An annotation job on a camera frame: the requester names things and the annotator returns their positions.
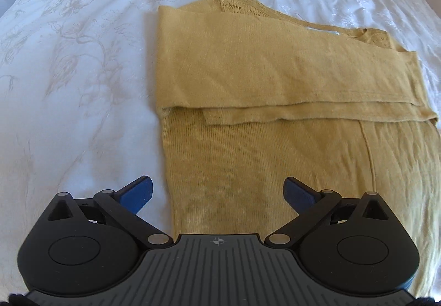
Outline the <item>yellow knit sweater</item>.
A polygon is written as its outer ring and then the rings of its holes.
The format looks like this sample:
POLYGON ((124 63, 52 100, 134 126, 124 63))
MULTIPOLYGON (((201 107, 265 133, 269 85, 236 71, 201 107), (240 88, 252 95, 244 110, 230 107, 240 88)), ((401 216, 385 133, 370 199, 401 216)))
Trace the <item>yellow knit sweater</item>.
POLYGON ((158 9, 156 111, 172 232, 267 236, 295 177, 377 192, 416 243, 411 286, 440 263, 440 133, 416 53, 383 30, 292 18, 256 0, 158 9))

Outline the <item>white floral bedspread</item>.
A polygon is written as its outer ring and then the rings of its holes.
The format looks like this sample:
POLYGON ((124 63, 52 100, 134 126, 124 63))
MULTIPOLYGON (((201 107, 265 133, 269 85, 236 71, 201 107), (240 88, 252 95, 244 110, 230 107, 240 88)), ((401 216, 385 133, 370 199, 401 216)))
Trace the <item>white floral bedspread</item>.
MULTIPOLYGON (((141 216, 170 230, 154 102, 156 13, 195 0, 16 0, 1 16, 1 297, 26 288, 17 253, 60 191, 77 198, 139 176, 141 216)), ((387 31, 417 51, 440 109, 440 18, 426 0, 259 0, 295 18, 387 31)))

